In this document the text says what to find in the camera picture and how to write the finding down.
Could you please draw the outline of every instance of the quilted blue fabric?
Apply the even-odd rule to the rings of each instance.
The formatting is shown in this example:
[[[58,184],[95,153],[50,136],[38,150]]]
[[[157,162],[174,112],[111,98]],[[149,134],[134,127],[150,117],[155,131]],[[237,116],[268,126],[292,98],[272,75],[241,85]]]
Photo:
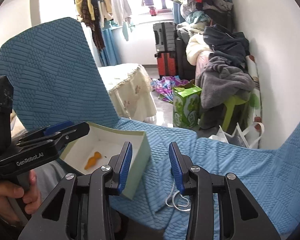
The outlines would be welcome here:
[[[168,128],[121,118],[115,127],[119,130],[146,131],[151,158],[133,200],[112,197],[111,206],[135,221],[155,229],[167,226],[173,209],[165,206],[167,191],[171,190],[172,176],[169,143],[176,141],[182,152],[194,151],[197,135],[194,131]]]
[[[32,27],[0,48],[0,76],[14,86],[13,109],[27,130],[66,120],[114,127],[119,117],[81,24],[63,18]]]
[[[247,149],[199,138],[190,156],[210,173],[235,173],[280,234],[291,233],[300,222],[300,123],[277,150]],[[219,239],[217,206],[215,240]],[[165,239],[185,239],[188,221],[189,214],[174,211]]]

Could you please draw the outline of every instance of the lace tablecloth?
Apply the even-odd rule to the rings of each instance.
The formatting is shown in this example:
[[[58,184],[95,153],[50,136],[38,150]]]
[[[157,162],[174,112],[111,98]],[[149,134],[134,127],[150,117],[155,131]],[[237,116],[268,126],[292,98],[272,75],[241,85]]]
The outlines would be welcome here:
[[[98,70],[119,116],[144,121],[156,115],[150,78],[142,65],[128,63]]]

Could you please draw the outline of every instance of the metal screw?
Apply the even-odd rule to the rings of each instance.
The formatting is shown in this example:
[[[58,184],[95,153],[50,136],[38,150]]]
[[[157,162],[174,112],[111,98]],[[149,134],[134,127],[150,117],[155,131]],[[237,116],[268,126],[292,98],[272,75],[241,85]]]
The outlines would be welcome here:
[[[228,173],[227,178],[231,179],[231,180],[234,180],[236,178],[236,176],[233,173]]]
[[[192,166],[190,169],[191,169],[191,171],[193,171],[193,172],[198,172],[198,171],[200,171],[200,167],[197,166],[197,165]]]
[[[74,174],[73,173],[68,173],[65,175],[66,179],[73,179],[74,178]]]
[[[109,165],[103,165],[103,166],[101,167],[101,170],[102,170],[102,171],[109,171],[109,170],[111,170],[111,167],[110,167]]]

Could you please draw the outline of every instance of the orange object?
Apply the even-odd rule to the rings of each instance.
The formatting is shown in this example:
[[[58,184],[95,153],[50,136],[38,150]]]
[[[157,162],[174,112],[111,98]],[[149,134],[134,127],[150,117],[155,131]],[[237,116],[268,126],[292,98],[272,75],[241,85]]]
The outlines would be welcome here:
[[[97,160],[101,159],[102,155],[100,152],[95,152],[94,155],[92,157],[90,157],[87,161],[86,166],[84,167],[85,170],[90,169],[91,167],[93,167],[94,165],[97,164]]]

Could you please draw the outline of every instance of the human hand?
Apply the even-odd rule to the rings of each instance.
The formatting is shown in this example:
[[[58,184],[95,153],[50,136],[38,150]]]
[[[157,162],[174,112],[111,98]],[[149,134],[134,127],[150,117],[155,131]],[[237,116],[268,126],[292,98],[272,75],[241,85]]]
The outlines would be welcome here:
[[[29,172],[29,183],[30,190],[25,193],[22,187],[10,181],[0,181],[0,215],[6,222],[12,225],[16,224],[20,219],[10,206],[7,197],[22,198],[26,204],[25,212],[27,214],[35,213],[41,204],[41,193],[37,186],[37,175],[34,170]]]

